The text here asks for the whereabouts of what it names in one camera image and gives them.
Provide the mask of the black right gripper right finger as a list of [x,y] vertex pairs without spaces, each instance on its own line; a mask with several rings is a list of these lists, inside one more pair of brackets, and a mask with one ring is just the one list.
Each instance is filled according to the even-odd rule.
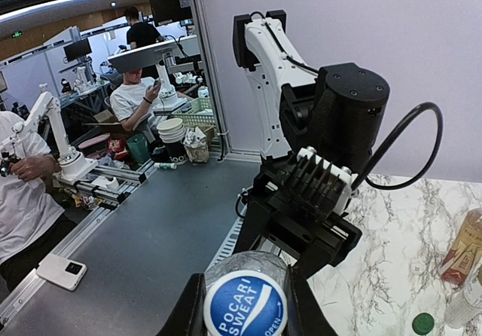
[[301,270],[288,266],[283,287],[287,298],[288,318],[282,335],[337,336]]

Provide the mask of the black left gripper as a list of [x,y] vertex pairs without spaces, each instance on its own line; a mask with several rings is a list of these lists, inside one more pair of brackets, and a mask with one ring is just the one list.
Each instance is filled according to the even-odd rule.
[[310,277],[327,265],[337,266],[358,245],[362,231],[331,216],[316,221],[289,203],[278,190],[276,174],[285,164],[263,164],[247,195],[247,210],[236,253],[257,249],[268,240],[295,259],[294,267]]

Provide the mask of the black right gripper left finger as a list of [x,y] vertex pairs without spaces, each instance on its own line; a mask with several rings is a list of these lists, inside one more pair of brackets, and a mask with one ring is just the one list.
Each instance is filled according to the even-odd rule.
[[206,336],[203,308],[206,282],[203,273],[194,273],[186,283],[160,336]]

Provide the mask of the blue Pocari Sweat cap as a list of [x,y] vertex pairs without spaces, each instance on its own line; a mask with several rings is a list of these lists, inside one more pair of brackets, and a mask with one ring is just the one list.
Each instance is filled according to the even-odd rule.
[[287,320],[287,298],[282,287],[263,273],[228,273],[206,293],[203,321],[209,335],[277,336],[283,333]]

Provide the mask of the clear water bottle blue cap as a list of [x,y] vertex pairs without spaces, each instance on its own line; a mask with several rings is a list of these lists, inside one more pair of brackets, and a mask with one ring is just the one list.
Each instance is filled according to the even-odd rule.
[[287,264],[277,255],[262,251],[246,251],[233,254],[210,267],[205,273],[206,289],[209,289],[222,276],[238,270],[253,270],[284,285]]

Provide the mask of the dark green bottle cap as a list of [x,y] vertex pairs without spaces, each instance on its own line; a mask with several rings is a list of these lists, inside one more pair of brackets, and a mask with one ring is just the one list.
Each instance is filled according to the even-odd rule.
[[435,319],[430,313],[419,313],[413,318],[412,330],[416,335],[429,335],[435,327]]

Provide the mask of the coffee bottle white label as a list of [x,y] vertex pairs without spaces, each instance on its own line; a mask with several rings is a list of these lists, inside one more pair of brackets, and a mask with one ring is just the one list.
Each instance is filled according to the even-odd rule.
[[447,326],[453,329],[464,327],[481,313],[481,268],[472,275],[462,291],[456,295],[444,314]]

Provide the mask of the tea bottle red label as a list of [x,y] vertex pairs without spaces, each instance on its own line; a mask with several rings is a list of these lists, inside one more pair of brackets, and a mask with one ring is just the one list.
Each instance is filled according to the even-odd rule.
[[467,213],[459,233],[442,261],[442,280],[457,286],[463,285],[480,258],[481,208]]

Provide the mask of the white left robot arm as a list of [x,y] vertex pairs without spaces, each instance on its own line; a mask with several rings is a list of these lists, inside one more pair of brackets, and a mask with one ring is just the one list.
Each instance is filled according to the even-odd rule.
[[235,250],[269,240],[312,276],[336,266],[361,231],[346,210],[370,172],[389,85],[355,63],[309,67],[282,10],[237,15],[233,52],[258,101],[261,167]]

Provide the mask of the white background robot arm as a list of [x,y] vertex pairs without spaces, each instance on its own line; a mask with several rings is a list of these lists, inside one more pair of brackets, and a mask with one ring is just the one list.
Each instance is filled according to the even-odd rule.
[[47,117],[59,151],[58,161],[61,171],[55,177],[61,183],[74,185],[94,170],[98,161],[86,158],[70,145],[61,117],[60,100],[47,89],[47,84],[40,84],[39,90],[41,93],[28,118],[16,122],[11,128],[12,134],[1,142],[1,176],[6,177],[10,165],[20,160],[18,156],[8,150],[14,150],[15,146],[28,139],[30,133],[38,130],[40,121]]

